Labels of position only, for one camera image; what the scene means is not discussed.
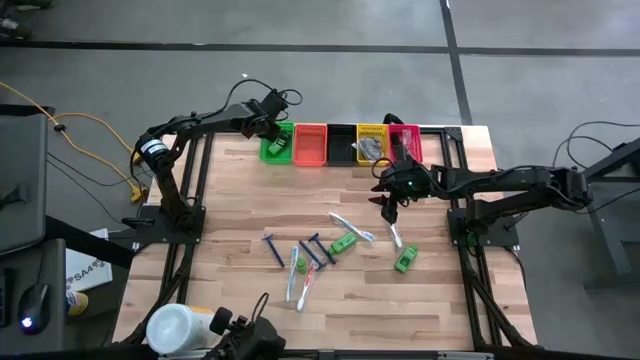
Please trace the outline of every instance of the plastic bottle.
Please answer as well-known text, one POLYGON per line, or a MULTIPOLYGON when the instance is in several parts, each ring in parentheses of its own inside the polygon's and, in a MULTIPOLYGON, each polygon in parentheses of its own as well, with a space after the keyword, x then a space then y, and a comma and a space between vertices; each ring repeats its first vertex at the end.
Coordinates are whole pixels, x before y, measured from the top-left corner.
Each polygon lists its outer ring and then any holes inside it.
POLYGON ((67 315, 78 316, 89 306, 89 297, 81 292, 67 290, 67 315))
POLYGON ((348 248, 358 242, 358 237, 354 233, 346 233, 340 239, 336 240, 329 247, 331 255, 342 254, 348 248))
POLYGON ((217 336, 209 330, 213 315, 207 308, 164 305, 147 324, 149 346, 162 355, 207 347, 217 336))
POLYGON ((298 261, 296 262, 296 270, 299 274, 302 275, 307 273, 307 262, 302 256, 298 257, 298 261))

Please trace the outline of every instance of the cable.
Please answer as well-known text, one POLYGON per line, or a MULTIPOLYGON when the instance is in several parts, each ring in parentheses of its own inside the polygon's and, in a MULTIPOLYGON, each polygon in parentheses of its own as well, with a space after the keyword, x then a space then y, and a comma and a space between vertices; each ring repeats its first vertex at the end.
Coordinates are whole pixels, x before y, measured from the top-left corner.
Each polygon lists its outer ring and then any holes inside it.
POLYGON ((526 218, 527 215, 529 215, 529 212, 525 211, 523 213, 520 213, 519 215, 513 216, 511 218, 512 222, 510 224, 508 224, 508 225, 505 225, 504 229, 507 230, 507 231, 511 231, 511 229, 513 229, 516 225, 518 225, 518 223, 520 221, 522 221, 522 219, 526 218))
MULTIPOLYGON (((605 148, 607 148, 607 150, 609 150, 609 151, 611 151, 611 152, 613 151, 613 149, 612 149, 609 145, 607 145, 607 144, 605 144, 604 142, 602 142, 602 141, 600 141, 600 140, 598 140, 598 139, 596 139, 596 138, 593 138, 593 137, 591 137, 591 136, 571 136, 571 137, 566 138, 566 139, 565 139, 563 142, 561 142, 561 143, 558 145, 558 147, 556 148, 556 153, 553 155, 553 161, 551 162, 551 167, 556 167, 556 160, 558 160, 558 153, 560 152, 560 148, 562 147, 562 145, 564 145, 565 143, 567 143, 567 147, 568 147, 568 146, 569 146, 569 144, 568 144, 568 143, 569 143, 572 139, 586 139, 586 140, 595 141, 595 142, 597 142, 598 144, 600 144, 600 145, 604 146, 605 148)), ((576 164, 578 164, 578 165, 579 165, 579 163, 578 163, 577 161, 575 161, 575 159, 573 159, 573 157, 572 157, 571 159, 573 160, 573 162, 575 162, 576 164)))
POLYGON ((104 125, 109 131, 111 131, 111 133, 118 139, 118 141, 120 141, 122 146, 124 146, 127 150, 129 150, 129 152, 133 152, 133 148, 127 145, 127 143, 122 139, 122 136, 120 136, 120 134, 118 134, 118 132, 114 128, 112 128, 111 125, 109 125, 106 121, 100 119, 99 117, 93 116, 91 114, 85 114, 85 113, 63 113, 63 114, 54 116, 53 119, 58 120, 63 117, 85 117, 87 119, 97 121, 102 125, 104 125))
POLYGON ((136 184, 138 184, 138 189, 140 189, 140 192, 142 193, 142 182, 140 182, 140 179, 138 179, 138 177, 136 176, 136 174, 133 173, 133 162, 135 161, 135 157, 136 157, 136 153, 135 151, 131 153, 131 157, 129 158, 129 174, 131 175, 131 177, 136 181, 136 184))
POLYGON ((44 254, 45 251, 42 251, 42 254, 40 255, 40 265, 38 265, 38 274, 36 275, 36 284, 40 283, 40 275, 42 274, 42 265, 44 264, 44 254))
POLYGON ((576 126, 573 131, 571 132, 571 134, 569 134, 569 141, 567 141, 567 155, 569 155, 569 158, 575 162, 578 166, 581 166, 583 168, 587 168, 586 166, 582 165, 581 163, 579 163, 572 155, 571 155, 571 138, 573 137, 573 134, 576 133, 576 131, 578 131, 578 129, 580 129, 583 126, 587 126, 587 125, 593 125, 593 124, 603 124, 603 125, 613 125, 613 126, 620 126, 620 127, 640 127, 640 124, 622 124, 622 123, 617 123, 617 122, 613 122, 613 121, 588 121, 585 123, 582 123, 578 126, 576 126))
POLYGON ((282 119, 276 119, 275 120, 276 122, 285 121, 285 120, 287 120, 289 118, 289 112, 287 110, 282 110, 282 112, 285 113, 286 116, 283 117, 282 119))
MULTIPOLYGON (((266 83, 264 83, 264 82, 262 82, 260 80, 257 80, 257 79, 243 79, 243 80, 238 81, 237 83, 235 83, 235 85, 233 85, 231 87, 231 90, 229 90, 229 93, 227 94, 227 98, 225 99, 224 104, 218 110, 203 115, 201 117, 201 119, 202 120, 203 119, 208 119, 208 118, 214 117, 214 116, 220 114, 221 112, 223 112, 227 108, 227 106, 229 106, 229 102, 231 101, 231 97, 233 96, 233 93, 236 91, 236 89, 240 85, 245 84, 245 83, 249 83, 249 82, 260 84, 260 85, 266 87, 267 89, 269 89, 269 91, 275 92, 278 95, 278 97, 280 97, 280 99, 287 105, 296 106, 296 105, 300 105, 302 103, 303 97, 302 97, 302 94, 298 90, 295 90, 295 89, 284 89, 284 90, 281 90, 281 91, 277 91, 275 88, 269 86, 268 84, 266 84, 266 83), (291 101, 287 100, 287 93, 290 93, 290 92, 295 93, 296 95, 298 95, 300 100, 297 101, 297 102, 291 102, 291 101)), ((285 120, 286 118, 277 119, 276 121, 282 121, 282 120, 285 120)), ((182 121, 183 122, 187 122, 187 121, 192 121, 192 119, 185 119, 185 120, 182 120, 182 121)), ((167 127, 174 126, 174 125, 176 125, 175 122, 168 122, 165 125, 163 125, 163 126, 159 127, 158 129, 156 129, 156 131, 153 134, 151 134, 151 136, 153 136, 154 138, 158 137, 158 135, 162 134, 167 127)))
MULTIPOLYGON (((45 116, 47 116, 47 118, 49 119, 49 121, 51 121, 55 126, 60 125, 60 123, 58 123, 58 121, 57 121, 53 116, 51 116, 51 114, 49 114, 45 109, 43 109, 43 108, 42 108, 42 106, 38 105, 38 103, 36 103, 35 101, 33 101, 30 97, 28 97, 28 96, 24 95, 24 94, 23 94, 23 93, 21 93, 20 91, 18 91, 18 90, 16 90, 16 89, 12 88, 11 86, 9 86, 9 85, 5 84, 5 83, 4 83, 4 82, 2 82, 2 81, 0 81, 0 86, 3 86, 4 88, 6 88, 6 89, 10 90, 10 91, 11 91, 11 92, 13 92, 14 94, 16 94, 16 95, 20 96, 20 97, 21 97, 21 98, 23 98, 24 100, 26 100, 26 101, 28 101, 29 103, 31 103, 31 104, 32 104, 33 106, 35 106, 38 110, 40 110, 40 112, 42 112, 45 116)), ((87 151, 87 150, 84 150, 84 149, 82 149, 82 148, 78 147, 76 144, 74 144, 74 143, 73 143, 73 141, 71 141, 71 138, 67 135, 66 131, 64 131, 64 130, 60 130, 60 133, 62 134, 62 136, 63 136, 63 137, 65 138, 65 140, 67 141, 67 143, 69 143, 69 145, 70 145, 73 149, 75 149, 75 150, 77 150, 77 151, 79 151, 79 152, 81 152, 81 153, 83 153, 83 154, 85 154, 85 155, 87 155, 87 156, 89 156, 89 157, 91 157, 91 158, 93 158, 93 159, 96 159, 96 160, 98 160, 98 161, 102 162, 103 164, 108 165, 108 166, 109 166, 109 167, 111 167, 111 168, 112 168, 116 173, 118 173, 118 175, 120 175, 123 179, 126 179, 126 178, 127 178, 127 176, 126 176, 124 173, 122 173, 122 171, 120 171, 120 169, 118 169, 114 164, 112 164, 112 163, 110 163, 109 161, 107 161, 107 160, 105 160, 105 159, 101 158, 100 156, 98 156, 98 155, 96 155, 96 154, 94 154, 94 153, 91 153, 91 152, 89 152, 89 151, 87 151)), ((129 183, 129 186, 131 186, 131 190, 133 191, 133 197, 132 197, 132 199, 133 199, 133 200, 138 200, 138 199, 141 197, 141 194, 142 194, 142 192, 143 192, 142 187, 140 186, 140 187, 136 188, 136 187, 133 185, 133 183, 132 183, 131 181, 129 181, 129 180, 127 180, 127 183, 129 183)))
POLYGON ((553 190, 553 191, 554 191, 556 194, 558 194, 558 195, 559 195, 559 196, 560 196, 564 201, 566 201, 567 203, 569 203, 569 204, 571 204, 571 205, 573 205, 573 206, 576 206, 576 207, 577 207, 577 209, 575 209, 574 211, 578 211, 578 210, 580 210, 580 209, 582 209, 582 208, 584 207, 584 205, 583 205, 583 204, 580 204, 580 203, 578 203, 578 202, 575 202, 575 201, 573 201, 573 200, 569 199, 569 198, 568 198, 568 197, 566 197, 566 196, 565 196, 565 195, 564 195, 564 194, 563 194, 559 189, 557 189, 557 188, 555 188, 555 187, 553 187, 553 186, 547 186, 547 189, 549 189, 549 190, 553 190))
POLYGON ((60 170, 61 173, 63 173, 66 177, 68 177, 71 181, 73 181, 74 183, 76 183, 76 185, 78 185, 82 190, 84 190, 84 192, 87 193, 87 195, 91 196, 91 198, 93 200, 95 200, 98 205, 100 205, 100 207, 102 207, 102 209, 107 213, 107 215, 109 215, 109 217, 111 218, 111 220, 117 222, 118 224, 122 224, 122 222, 118 219, 116 219, 113 215, 111 215, 111 213, 109 212, 109 210, 107 209, 106 206, 104 206, 104 204, 98 200, 98 198, 96 198, 91 192, 89 192, 89 190, 87 190, 87 188, 85 188, 84 186, 82 186, 82 184, 80 184, 76 179, 74 179, 71 175, 67 174, 64 170, 62 170, 60 167, 58 167, 56 164, 52 163, 51 161, 47 160, 47 163, 49 163, 49 165, 53 166, 54 168, 60 170))
MULTIPOLYGON (((80 170, 78 170, 78 169, 74 168, 73 166, 69 165, 68 163, 66 163, 66 162, 64 162, 64 161, 62 161, 62 160, 60 160, 58 157, 56 157, 56 156, 55 156, 55 155, 53 155, 52 153, 47 152, 47 154, 48 154, 48 156, 50 156, 50 157, 54 158, 55 160, 57 160, 58 162, 60 162, 62 165, 64 165, 64 166, 68 167, 68 168, 69 168, 69 169, 71 169, 71 170, 73 170, 73 172, 75 172, 76 174, 78 174, 78 175, 82 176, 83 178, 85 178, 85 179, 87 179, 87 180, 91 181, 92 183, 94 183, 94 184, 96 184, 96 185, 99 185, 99 186, 104 186, 104 187, 113 187, 113 186, 116 186, 116 185, 120 185, 120 184, 122 184, 122 183, 126 182, 127 180, 133 179, 133 177, 132 177, 132 176, 129 176, 129 177, 128 177, 128 178, 126 178, 126 179, 123 179, 123 180, 120 180, 120 181, 117 181, 117 182, 114 182, 114 183, 111 183, 111 184, 105 184, 105 183, 102 183, 102 182, 100 182, 100 181, 98 181, 98 180, 95 180, 95 179, 93 179, 93 178, 89 177, 88 175, 84 174, 84 173, 83 173, 83 172, 81 172, 80 170)), ((144 169, 142 169, 142 172, 140 172, 140 173, 138 173, 138 174, 136 174, 136 175, 142 175, 142 174, 146 174, 146 175, 148 175, 148 176, 153 177, 153 174, 149 174, 149 172, 148 172, 147 170, 144 170, 144 169)))
POLYGON ((513 258, 518 263, 518 266, 520 266, 520 272, 522 273, 522 283, 524 284, 524 290, 527 291, 527 276, 524 273, 524 266, 522 265, 522 260, 520 260, 520 257, 518 256, 518 254, 516 254, 516 252, 513 251, 512 248, 505 246, 504 249, 507 250, 509 253, 511 253, 511 255, 513 255, 513 258))
POLYGON ((391 164, 391 167, 392 167, 392 168, 394 168, 394 169, 396 168, 396 164, 394 164, 394 163, 393 163, 393 161, 391 161, 391 159, 389 159, 389 158, 385 158, 385 157, 381 157, 380 159, 378 159, 378 160, 374 161, 374 162, 373 162, 373 164, 371 164, 371 175, 372 175, 374 178, 376 178, 376 179, 380 179, 380 178, 381 178, 381 177, 380 177, 379 175, 377 175, 377 174, 375 173, 375 171, 374 171, 374 170, 375 170, 375 168, 376 168, 376 165, 378 165, 378 163, 379 163, 380 161, 388 161, 388 162, 389 162, 389 164, 391 164))
POLYGON ((625 196, 627 196, 627 195, 631 195, 631 194, 633 194, 633 193, 635 193, 635 192, 638 192, 638 191, 640 191, 640 187, 635 188, 635 189, 630 190, 630 191, 627 191, 627 192, 626 192, 626 193, 624 193, 624 194, 620 194, 620 195, 618 195, 618 196, 614 197, 613 199, 611 199, 611 200, 607 201, 606 203, 604 203, 604 204, 602 204, 602 205, 598 206, 597 208, 595 208, 595 209, 593 209, 593 210, 586 211, 586 212, 578 212, 578 211, 574 211, 574 212, 575 212, 576 214, 578 214, 578 215, 591 214, 591 213, 594 213, 594 212, 596 212, 596 211, 598 211, 598 210, 602 209, 602 208, 603 208, 603 207, 605 207, 605 206, 609 206, 609 205, 613 204, 614 202, 616 202, 616 201, 618 201, 618 200, 622 199, 623 197, 625 197, 625 196))
POLYGON ((253 312, 251 313, 251 322, 256 321, 256 318, 262 315, 262 311, 264 310, 264 307, 267 306, 268 301, 269 301, 269 293, 265 292, 260 296, 260 298, 258 299, 258 302, 256 303, 256 306, 253 308, 253 312))

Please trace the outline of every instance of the gray floor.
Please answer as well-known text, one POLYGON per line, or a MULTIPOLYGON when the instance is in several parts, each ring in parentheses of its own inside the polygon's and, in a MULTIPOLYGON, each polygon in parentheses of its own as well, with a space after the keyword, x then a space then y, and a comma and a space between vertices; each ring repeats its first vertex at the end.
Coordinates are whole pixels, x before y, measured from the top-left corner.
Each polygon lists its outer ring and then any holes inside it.
MULTIPOLYGON (((460 46, 637 48, 640 3, 634 0, 450 0, 460 46)), ((157 41, 229 44, 446 45, 437 0, 58 0, 55 8, 19 14, 43 40, 157 41)), ((463 56, 474 124, 490 128, 498 164, 550 165, 557 144, 593 120, 638 123, 640 59, 463 56)), ((243 74, 294 87, 305 102, 291 111, 305 122, 378 123, 387 112, 407 122, 460 124, 448 55, 0 50, 0 79, 57 112, 103 117, 129 143, 147 127, 191 110, 220 105, 243 74)), ((236 99, 258 97, 248 86, 236 99)), ((0 91, 0 102, 21 103, 0 91)), ((89 120, 69 120, 78 145, 126 168, 114 138, 89 120)), ((582 134, 611 146, 640 129, 594 126, 582 134)), ((575 142, 589 164, 606 154, 575 142)), ((50 135, 50 152, 105 182, 110 170, 50 135)), ((570 165, 564 152, 559 163, 570 165)), ((49 168, 49 213, 83 229, 118 229, 86 194, 49 168)), ((126 186, 101 188, 79 180, 116 216, 130 216, 126 186)), ((518 226, 528 294, 540 344, 555 350, 637 357, 640 295, 587 294, 585 280, 608 266, 588 218, 555 210, 532 213, 518 226)), ((102 290, 118 293, 122 281, 102 290)), ((115 299, 103 301, 105 309, 115 299)), ((113 312, 86 326, 104 337, 113 312)))

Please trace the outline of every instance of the white bottle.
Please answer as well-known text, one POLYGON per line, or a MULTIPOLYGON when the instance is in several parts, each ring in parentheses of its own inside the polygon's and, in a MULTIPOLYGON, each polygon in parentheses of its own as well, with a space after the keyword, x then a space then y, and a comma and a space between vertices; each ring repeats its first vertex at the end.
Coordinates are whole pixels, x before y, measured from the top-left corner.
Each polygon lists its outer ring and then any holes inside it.
POLYGON ((216 334, 209 330, 213 311, 181 304, 156 310, 147 324, 147 341, 153 351, 165 355, 211 347, 216 334))

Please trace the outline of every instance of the black floor stripe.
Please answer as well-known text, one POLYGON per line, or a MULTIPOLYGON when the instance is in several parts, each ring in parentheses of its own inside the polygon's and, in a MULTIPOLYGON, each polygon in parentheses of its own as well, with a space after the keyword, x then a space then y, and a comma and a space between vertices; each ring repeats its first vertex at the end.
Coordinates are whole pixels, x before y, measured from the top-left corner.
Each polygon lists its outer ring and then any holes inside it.
MULTIPOLYGON (((151 51, 256 51, 256 52, 345 52, 397 54, 449 54, 448 46, 404 45, 293 45, 293 44, 190 44, 118 41, 0 41, 0 47, 77 50, 151 50, 151 51)), ((455 47, 458 55, 486 56, 576 56, 576 57, 640 57, 640 49, 561 49, 455 47)))
POLYGON ((460 55, 638 57, 640 49, 559 49, 460 47, 460 55))
POLYGON ((458 43, 456 41, 456 33, 453 29, 453 20, 451 19, 451 10, 447 0, 440 0, 440 9, 442 10, 442 20, 444 22, 444 32, 447 37, 447 45, 449 47, 449 59, 451 60, 451 73, 453 74, 453 86, 458 99, 458 109, 460 111, 460 120, 462 125, 473 125, 471 119, 471 109, 467 98, 467 90, 464 86, 464 77, 462 76, 462 65, 460 64, 460 56, 458 55, 458 43))
POLYGON ((338 52, 393 54, 447 54, 449 52, 449 49, 446 46, 189 44, 109 41, 4 41, 0 42, 0 47, 74 50, 338 52))

